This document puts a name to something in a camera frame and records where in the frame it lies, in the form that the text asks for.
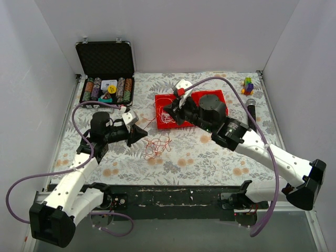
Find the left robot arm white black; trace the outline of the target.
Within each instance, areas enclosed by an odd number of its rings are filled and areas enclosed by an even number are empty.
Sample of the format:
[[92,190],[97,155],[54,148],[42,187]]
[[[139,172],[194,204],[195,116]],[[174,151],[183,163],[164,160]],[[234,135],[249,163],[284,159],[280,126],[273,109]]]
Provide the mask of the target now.
[[131,146],[147,136],[136,125],[134,111],[122,114],[113,125],[107,112],[96,112],[90,121],[90,129],[82,137],[70,172],[66,173],[54,190],[41,202],[29,209],[31,234],[34,239],[65,248],[71,242],[77,225],[94,209],[108,209],[112,198],[109,186],[96,183],[79,195],[84,183],[98,167],[109,150],[109,144],[125,141]]

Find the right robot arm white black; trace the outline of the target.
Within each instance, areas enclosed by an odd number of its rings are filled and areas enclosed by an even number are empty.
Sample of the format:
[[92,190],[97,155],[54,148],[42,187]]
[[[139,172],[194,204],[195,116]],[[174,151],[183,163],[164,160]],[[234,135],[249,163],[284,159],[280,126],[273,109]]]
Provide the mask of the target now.
[[326,164],[322,160],[304,160],[273,144],[265,144],[246,124],[227,116],[226,104],[213,94],[202,96],[198,103],[191,97],[175,99],[163,110],[178,125],[187,121],[209,132],[212,140],[221,147],[247,156],[271,170],[277,165],[278,183],[244,181],[237,192],[222,196],[228,208],[248,209],[271,201],[278,193],[279,201],[287,201],[305,211],[312,210],[323,184]]

